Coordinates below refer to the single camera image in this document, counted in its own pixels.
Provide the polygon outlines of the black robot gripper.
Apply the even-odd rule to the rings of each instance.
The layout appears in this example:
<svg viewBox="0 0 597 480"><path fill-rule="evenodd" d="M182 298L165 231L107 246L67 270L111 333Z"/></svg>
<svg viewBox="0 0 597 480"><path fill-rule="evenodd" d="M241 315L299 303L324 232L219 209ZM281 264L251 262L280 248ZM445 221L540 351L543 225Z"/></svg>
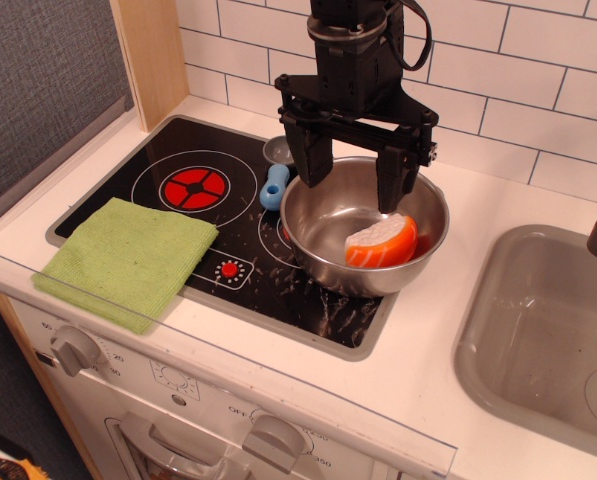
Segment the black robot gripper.
<svg viewBox="0 0 597 480"><path fill-rule="evenodd" d="M412 192L419 166L434 159L432 129L438 115L402 87L405 70L427 60L424 43L413 66L403 58L404 37L380 35L364 42L316 41L317 72L275 80L278 110L298 175L313 188L333 169L332 141L377 153L378 208L395 211Z"/></svg>

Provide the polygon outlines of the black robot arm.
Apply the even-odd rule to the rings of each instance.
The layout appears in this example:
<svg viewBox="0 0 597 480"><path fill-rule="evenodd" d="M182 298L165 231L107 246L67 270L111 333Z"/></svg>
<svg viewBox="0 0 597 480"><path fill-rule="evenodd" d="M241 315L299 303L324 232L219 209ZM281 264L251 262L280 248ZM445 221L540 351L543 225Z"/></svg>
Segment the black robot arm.
<svg viewBox="0 0 597 480"><path fill-rule="evenodd" d="M402 88L406 71L426 63L433 37L425 34L419 58L404 58L404 12L428 18L416 1L313 1L307 20L315 45L314 75L280 75L275 87L288 145L300 179L309 187L333 169L335 140L376 153L378 208L396 210L429 166L439 116Z"/></svg>

